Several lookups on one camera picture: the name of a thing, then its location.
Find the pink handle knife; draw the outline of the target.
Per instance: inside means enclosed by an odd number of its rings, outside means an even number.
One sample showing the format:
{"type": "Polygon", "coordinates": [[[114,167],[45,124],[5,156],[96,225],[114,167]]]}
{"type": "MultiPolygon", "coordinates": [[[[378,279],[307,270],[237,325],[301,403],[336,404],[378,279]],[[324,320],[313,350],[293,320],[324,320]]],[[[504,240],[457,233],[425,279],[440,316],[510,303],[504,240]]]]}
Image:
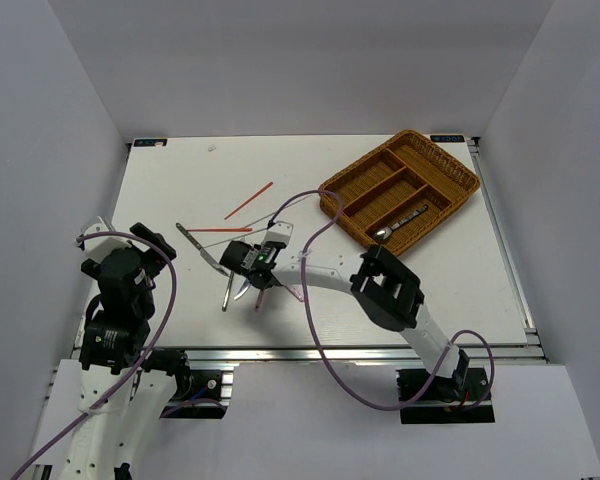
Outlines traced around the pink handle knife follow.
{"type": "MultiPolygon", "coordinates": [[[[240,300],[242,297],[244,297],[246,295],[246,293],[249,291],[249,289],[251,287],[252,287],[251,283],[248,280],[244,280],[244,282],[239,287],[237,293],[234,295],[233,300],[234,301],[240,300]]],[[[258,291],[258,295],[256,297],[256,302],[254,305],[255,312],[259,312],[261,310],[262,304],[263,304],[263,299],[264,299],[264,294],[265,294],[265,292],[263,290],[258,291]]]]}

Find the pink handle fork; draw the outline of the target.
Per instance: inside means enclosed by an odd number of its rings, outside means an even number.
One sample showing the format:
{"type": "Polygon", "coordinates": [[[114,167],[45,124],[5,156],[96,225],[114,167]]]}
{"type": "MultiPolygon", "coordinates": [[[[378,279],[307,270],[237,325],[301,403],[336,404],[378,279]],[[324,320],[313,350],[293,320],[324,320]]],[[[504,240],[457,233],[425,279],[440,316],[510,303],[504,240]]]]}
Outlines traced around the pink handle fork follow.
{"type": "Polygon", "coordinates": [[[296,287],[295,285],[284,285],[284,288],[300,303],[305,302],[304,294],[299,287],[296,287]]]}

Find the patterned handle steel knife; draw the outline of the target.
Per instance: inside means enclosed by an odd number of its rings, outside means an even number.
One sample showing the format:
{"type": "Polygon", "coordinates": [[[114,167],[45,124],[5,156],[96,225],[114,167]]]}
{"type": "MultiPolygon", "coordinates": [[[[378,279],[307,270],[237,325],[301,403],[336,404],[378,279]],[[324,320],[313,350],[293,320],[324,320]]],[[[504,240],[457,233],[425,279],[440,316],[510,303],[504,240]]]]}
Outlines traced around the patterned handle steel knife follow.
{"type": "Polygon", "coordinates": [[[200,257],[216,272],[225,277],[229,273],[220,265],[220,263],[191,235],[191,233],[179,222],[175,223],[176,229],[195,247],[200,257]]]}

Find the all steel fork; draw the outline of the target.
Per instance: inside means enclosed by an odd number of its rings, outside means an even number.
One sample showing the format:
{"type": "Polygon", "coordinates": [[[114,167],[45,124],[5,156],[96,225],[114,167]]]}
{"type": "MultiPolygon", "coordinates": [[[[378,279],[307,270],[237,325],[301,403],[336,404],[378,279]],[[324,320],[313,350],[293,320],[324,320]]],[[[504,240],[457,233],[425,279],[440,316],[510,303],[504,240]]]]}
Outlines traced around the all steel fork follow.
{"type": "Polygon", "coordinates": [[[229,276],[228,276],[228,281],[227,281],[227,285],[226,285],[226,289],[225,289],[225,293],[224,293],[222,305],[221,305],[221,311],[222,312],[226,312],[227,309],[228,309],[229,301],[230,301],[230,298],[231,298],[231,292],[232,292],[234,278],[235,278],[235,273],[234,272],[230,272],[229,276]]]}

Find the patterned handle steel spoon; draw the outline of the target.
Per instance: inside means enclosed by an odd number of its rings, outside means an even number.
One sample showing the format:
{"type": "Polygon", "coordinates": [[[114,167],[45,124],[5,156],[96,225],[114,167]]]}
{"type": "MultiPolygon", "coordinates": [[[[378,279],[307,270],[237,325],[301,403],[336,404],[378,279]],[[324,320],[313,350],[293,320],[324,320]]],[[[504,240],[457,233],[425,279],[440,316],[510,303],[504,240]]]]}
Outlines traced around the patterned handle steel spoon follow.
{"type": "Polygon", "coordinates": [[[398,230],[398,229],[402,228],[403,226],[407,225],[408,223],[412,222],[420,215],[426,213],[428,210],[429,210],[428,204],[424,204],[424,205],[420,206],[419,208],[417,208],[416,210],[411,212],[409,215],[407,215],[406,217],[393,223],[392,225],[385,226],[385,227],[379,229],[378,231],[376,231],[372,235],[372,239],[377,243],[387,242],[396,230],[398,230]]]}

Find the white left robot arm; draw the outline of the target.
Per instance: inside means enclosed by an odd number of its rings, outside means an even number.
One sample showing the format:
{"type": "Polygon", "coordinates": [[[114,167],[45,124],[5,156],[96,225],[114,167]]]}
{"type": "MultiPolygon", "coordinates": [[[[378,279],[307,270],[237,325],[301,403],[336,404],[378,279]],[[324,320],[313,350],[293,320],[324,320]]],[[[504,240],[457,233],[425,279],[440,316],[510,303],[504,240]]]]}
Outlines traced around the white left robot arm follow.
{"type": "Polygon", "coordinates": [[[170,399],[185,396],[191,374],[179,353],[154,350],[155,279],[175,250],[141,223],[128,235],[98,217],[76,240],[84,274],[98,286],[85,312],[81,390],[83,421],[73,430],[63,479],[131,479],[170,399]]]}

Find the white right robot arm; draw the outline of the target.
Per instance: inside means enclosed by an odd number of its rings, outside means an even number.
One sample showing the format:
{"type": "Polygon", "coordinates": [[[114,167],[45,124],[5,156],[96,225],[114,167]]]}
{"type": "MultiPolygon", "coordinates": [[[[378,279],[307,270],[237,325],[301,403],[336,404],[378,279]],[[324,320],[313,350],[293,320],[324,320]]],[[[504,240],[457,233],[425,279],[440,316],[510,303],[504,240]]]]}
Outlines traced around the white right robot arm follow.
{"type": "Polygon", "coordinates": [[[419,277],[383,247],[354,256],[324,256],[294,253],[281,242],[232,241],[220,265],[259,290],[307,285],[349,294],[373,324],[405,339],[442,400],[459,399],[468,385],[468,357],[431,317],[419,277]]]}

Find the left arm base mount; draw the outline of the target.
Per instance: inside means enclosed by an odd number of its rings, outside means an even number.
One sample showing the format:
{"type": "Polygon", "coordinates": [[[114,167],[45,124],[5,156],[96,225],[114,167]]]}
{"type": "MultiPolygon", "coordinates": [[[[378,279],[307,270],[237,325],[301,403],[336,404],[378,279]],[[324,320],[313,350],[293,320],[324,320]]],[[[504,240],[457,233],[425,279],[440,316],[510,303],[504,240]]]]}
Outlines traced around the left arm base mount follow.
{"type": "Polygon", "coordinates": [[[194,360],[184,350],[162,350],[157,355],[157,365],[176,381],[176,393],[163,409],[163,418],[224,418],[228,409],[228,395],[223,393],[225,371],[206,361],[194,360]]]}

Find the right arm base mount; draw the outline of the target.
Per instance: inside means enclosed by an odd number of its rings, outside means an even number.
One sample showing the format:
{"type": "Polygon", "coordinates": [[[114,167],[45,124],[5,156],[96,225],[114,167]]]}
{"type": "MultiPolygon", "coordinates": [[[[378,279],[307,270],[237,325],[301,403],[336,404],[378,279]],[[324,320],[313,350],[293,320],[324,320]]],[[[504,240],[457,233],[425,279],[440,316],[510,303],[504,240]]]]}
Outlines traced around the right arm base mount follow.
{"type": "Polygon", "coordinates": [[[495,413],[487,387],[488,375],[484,368],[468,370],[460,393],[435,380],[413,406],[400,411],[400,422],[403,425],[492,424],[495,413]]]}

